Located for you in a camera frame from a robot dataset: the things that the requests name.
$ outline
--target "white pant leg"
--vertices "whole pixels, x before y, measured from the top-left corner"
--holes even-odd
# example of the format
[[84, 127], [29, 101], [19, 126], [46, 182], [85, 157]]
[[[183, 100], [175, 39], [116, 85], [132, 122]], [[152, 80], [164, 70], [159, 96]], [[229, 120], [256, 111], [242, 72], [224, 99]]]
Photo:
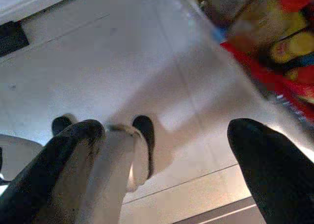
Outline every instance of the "white pant leg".
[[148, 175], [145, 139], [132, 127], [106, 133], [87, 183], [77, 224], [117, 224], [123, 198]]

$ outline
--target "foot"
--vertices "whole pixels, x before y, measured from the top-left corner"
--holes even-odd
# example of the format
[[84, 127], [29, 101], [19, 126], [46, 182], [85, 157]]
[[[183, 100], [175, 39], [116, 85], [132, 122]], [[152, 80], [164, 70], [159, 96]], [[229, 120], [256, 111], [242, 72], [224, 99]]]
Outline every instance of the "foot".
[[154, 172], [153, 152], [155, 147], [155, 132], [153, 122], [149, 117], [140, 115], [135, 118], [132, 125], [142, 133], [146, 140], [148, 146], [148, 162], [149, 162], [148, 178], [150, 178]]
[[66, 116], [55, 118], [52, 122], [52, 134], [53, 136], [58, 135], [64, 129], [72, 124], [71, 120]]

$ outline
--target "black shoe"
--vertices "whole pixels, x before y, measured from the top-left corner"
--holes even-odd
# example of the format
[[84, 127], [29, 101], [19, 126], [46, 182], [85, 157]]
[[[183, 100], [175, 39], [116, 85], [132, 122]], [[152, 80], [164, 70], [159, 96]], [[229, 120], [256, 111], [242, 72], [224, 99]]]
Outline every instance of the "black shoe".
[[58, 135], [64, 129], [72, 124], [71, 120], [66, 116], [55, 118], [52, 122], [52, 134], [53, 136]]
[[133, 127], [137, 128], [144, 136], [147, 146], [148, 146], [148, 162], [149, 162], [149, 174], [148, 178], [153, 175], [154, 165], [153, 165], [153, 152], [155, 147], [155, 132], [154, 125], [151, 119], [147, 116], [140, 115], [133, 121]]

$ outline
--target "tiled floor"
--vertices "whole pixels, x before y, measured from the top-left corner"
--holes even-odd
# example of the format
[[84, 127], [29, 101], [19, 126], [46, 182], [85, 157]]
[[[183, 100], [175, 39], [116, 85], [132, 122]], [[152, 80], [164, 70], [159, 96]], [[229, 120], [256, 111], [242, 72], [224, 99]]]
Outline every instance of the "tiled floor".
[[[227, 142], [228, 122], [271, 124], [275, 110], [188, 6], [139, 4], [67, 0], [25, 19], [30, 46], [0, 59], [0, 133], [44, 145], [52, 120], [66, 113], [103, 124], [150, 116], [156, 173], [126, 195], [121, 223], [171, 223], [248, 197]], [[181, 211], [169, 213], [175, 205]]]

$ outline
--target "white floor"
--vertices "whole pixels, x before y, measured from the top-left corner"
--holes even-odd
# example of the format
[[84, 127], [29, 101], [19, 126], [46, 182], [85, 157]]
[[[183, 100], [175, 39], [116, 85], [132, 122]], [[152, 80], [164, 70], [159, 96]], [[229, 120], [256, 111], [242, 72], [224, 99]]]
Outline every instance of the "white floor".
[[0, 133], [44, 145], [66, 113], [103, 124], [150, 116], [156, 172], [127, 194], [121, 223], [172, 223], [250, 196], [231, 119], [280, 122], [188, 6], [139, 1], [68, 0], [25, 19], [30, 46], [0, 59]]

